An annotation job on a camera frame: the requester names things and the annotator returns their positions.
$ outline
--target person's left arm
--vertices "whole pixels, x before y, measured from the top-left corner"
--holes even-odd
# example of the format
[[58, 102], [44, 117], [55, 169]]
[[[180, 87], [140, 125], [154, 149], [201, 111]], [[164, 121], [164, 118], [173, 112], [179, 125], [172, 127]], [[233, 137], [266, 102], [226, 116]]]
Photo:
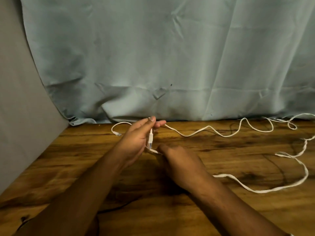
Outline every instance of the person's left arm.
[[121, 171], [144, 151], [147, 135], [165, 121], [133, 123], [122, 139], [15, 236], [84, 235]]

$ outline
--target forearm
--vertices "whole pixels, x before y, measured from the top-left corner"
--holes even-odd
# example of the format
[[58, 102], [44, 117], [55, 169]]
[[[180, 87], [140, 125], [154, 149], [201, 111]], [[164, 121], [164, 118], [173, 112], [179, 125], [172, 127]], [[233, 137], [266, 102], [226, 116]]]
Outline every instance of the forearm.
[[84, 235], [121, 171], [117, 154], [100, 158], [16, 235]]
[[231, 236], [287, 235], [211, 175], [192, 195], [208, 218], [214, 216]]

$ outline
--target white cable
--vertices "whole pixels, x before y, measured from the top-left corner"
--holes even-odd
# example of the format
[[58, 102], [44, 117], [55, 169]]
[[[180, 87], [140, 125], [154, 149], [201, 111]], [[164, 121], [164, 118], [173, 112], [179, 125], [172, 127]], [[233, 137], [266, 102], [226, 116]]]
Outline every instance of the white cable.
[[[222, 135], [221, 133], [219, 133], [218, 131], [216, 131], [216, 130], [215, 130], [212, 126], [210, 126], [210, 125], [208, 125], [208, 126], [202, 128], [202, 129], [199, 129], [198, 131], [195, 131], [194, 133], [189, 134], [189, 135], [184, 135], [184, 134], [180, 133], [179, 131], [177, 131], [176, 129], [174, 129], [174, 128], [172, 128], [172, 127], [166, 125], [166, 124], [165, 124], [165, 126], [168, 127], [169, 129], [173, 130], [173, 131], [176, 131], [178, 134], [180, 134], [180, 135], [183, 136], [183, 137], [190, 137], [190, 136], [195, 135], [196, 133], [198, 133], [198, 132], [200, 132], [200, 131], [203, 131], [203, 130], [207, 129], [208, 127], [210, 127], [216, 134], [218, 134], [218, 135], [220, 135], [220, 136], [222, 136], [222, 137], [224, 137], [224, 138], [228, 138], [228, 137], [231, 137], [231, 136], [237, 134], [237, 133], [240, 131], [241, 125], [242, 125], [242, 121], [243, 121], [243, 120], [246, 120], [247, 123], [248, 123], [248, 125], [249, 125], [252, 129], [254, 129], [254, 130], [256, 130], [256, 131], [259, 131], [259, 132], [272, 132], [272, 131], [274, 130], [274, 127], [273, 127], [273, 123], [272, 123], [272, 122], [287, 123], [289, 129], [291, 129], [291, 130], [296, 130], [296, 129], [297, 129], [297, 126], [296, 126], [295, 124], [291, 123], [291, 121], [292, 121], [293, 119], [295, 119], [296, 117], [301, 116], [301, 115], [311, 115], [311, 116], [314, 116], [314, 117], [315, 117], [315, 115], [314, 115], [314, 114], [311, 114], [311, 113], [298, 114], [298, 115], [295, 115], [295, 116], [291, 117], [289, 120], [283, 120], [283, 119], [269, 119], [269, 118], [263, 117], [263, 118], [267, 119], [267, 120], [269, 121], [270, 125], [271, 125], [271, 130], [268, 130], [268, 131], [262, 131], [262, 130], [256, 129], [256, 128], [254, 128], [253, 126], [251, 126], [251, 124], [249, 123], [249, 121], [248, 121], [247, 118], [242, 118], [242, 119], [240, 120], [240, 122], [239, 122], [238, 130], [237, 130], [236, 132], [230, 134], [230, 135]], [[128, 123], [128, 122], [120, 122], [120, 123], [115, 124], [115, 125], [112, 127], [112, 133], [114, 133], [115, 135], [118, 135], [118, 136], [121, 135], [120, 133], [113, 131], [113, 128], [114, 128], [115, 126], [117, 126], [118, 124], [121, 124], [121, 123]], [[214, 176], [214, 177], [217, 177], [217, 178], [229, 177], [229, 178], [231, 178], [231, 179], [237, 181], [237, 182], [238, 182], [242, 187], [244, 187], [246, 190], [251, 191], [251, 192], [254, 192], [254, 193], [260, 193], [260, 194], [262, 194], [262, 193], [268, 193], [268, 192], [272, 192], [272, 191], [278, 191], [278, 190], [282, 190], [282, 189], [285, 189], [285, 188], [289, 188], [289, 187], [294, 187], [294, 186], [301, 185], [301, 184], [308, 178], [309, 172], [308, 172], [308, 169], [307, 169], [307, 167], [305, 166], [305, 164], [304, 164], [303, 162], [301, 162], [300, 160], [298, 160], [297, 157], [298, 157], [298, 156], [301, 156], [301, 155], [305, 152], [306, 147], [307, 147], [307, 142], [308, 142], [308, 141], [311, 141], [311, 140], [313, 140], [313, 139], [315, 139], [315, 135], [314, 135], [313, 137], [309, 138], [309, 139], [303, 139], [303, 140], [304, 140], [303, 149], [302, 149], [302, 151], [299, 152], [297, 155], [290, 155], [290, 154], [288, 154], [288, 153], [286, 153], [286, 152], [278, 152], [278, 153], [275, 154], [276, 156], [279, 156], [279, 157], [293, 158], [293, 159], [296, 160], [300, 165], [303, 166], [303, 168], [304, 168], [304, 173], [305, 173], [304, 177], [303, 177], [302, 179], [298, 180], [297, 182], [294, 182], [294, 183], [291, 184], [291, 185], [279, 186], [279, 187], [275, 187], [275, 188], [268, 189], [268, 190], [253, 190], [253, 189], [249, 188], [248, 186], [244, 185], [244, 184], [243, 184], [242, 182], [240, 182], [235, 176], [233, 176], [233, 175], [231, 175], [231, 174], [219, 174], [219, 175], [213, 175], [213, 176]], [[159, 153], [158, 151], [153, 150], [153, 149], [151, 148], [151, 147], [152, 147], [152, 142], [153, 142], [153, 134], [152, 134], [152, 139], [151, 139], [151, 140], [150, 140], [150, 137], [149, 137], [149, 143], [148, 143], [147, 149], [148, 149], [149, 151], [151, 151], [151, 152], [156, 153], [156, 154], [161, 154], [161, 153]]]

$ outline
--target wooden surface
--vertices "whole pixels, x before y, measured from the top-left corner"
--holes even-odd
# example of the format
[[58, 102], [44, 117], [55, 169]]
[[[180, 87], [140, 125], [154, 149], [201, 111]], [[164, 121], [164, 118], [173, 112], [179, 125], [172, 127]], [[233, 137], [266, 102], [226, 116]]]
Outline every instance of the wooden surface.
[[[208, 124], [224, 135], [238, 128], [238, 120], [213, 122], [171, 122], [169, 126], [184, 134]], [[252, 120], [261, 130], [270, 129], [267, 120]], [[303, 177], [295, 160], [273, 154], [295, 154], [303, 141], [315, 134], [315, 123], [295, 121], [298, 130], [275, 124], [271, 133], [250, 129], [244, 123], [235, 136], [223, 138], [206, 130], [183, 138], [168, 128], [155, 135], [159, 143], [173, 143], [197, 152], [212, 174], [230, 173], [253, 189], [268, 189], [290, 184]], [[119, 140], [111, 133], [112, 125], [82, 125], [66, 129], [46, 151], [0, 196], [0, 235], [11, 235], [20, 218], [34, 217], [71, 185], [88, 167]], [[124, 132], [128, 125], [115, 131]], [[298, 187], [267, 194], [255, 194], [230, 179], [221, 179], [239, 197], [295, 236], [315, 232], [315, 141], [309, 142], [299, 157], [310, 176]], [[159, 168], [155, 157], [144, 153], [123, 171], [101, 209], [123, 205], [141, 197], [123, 209], [99, 215], [101, 235], [219, 235], [202, 212], [174, 185]]]

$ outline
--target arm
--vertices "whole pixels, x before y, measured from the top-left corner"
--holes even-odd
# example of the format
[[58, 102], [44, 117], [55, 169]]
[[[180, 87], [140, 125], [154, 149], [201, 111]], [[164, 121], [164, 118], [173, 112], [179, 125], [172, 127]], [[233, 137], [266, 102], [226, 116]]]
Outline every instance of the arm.
[[164, 154], [160, 163], [175, 183], [190, 192], [206, 216], [214, 216], [231, 236], [288, 235], [207, 173], [195, 153], [166, 145], [159, 146], [159, 152]]
[[15, 236], [84, 235], [117, 176], [144, 151], [147, 134], [165, 123], [152, 117], [132, 124], [108, 153]]

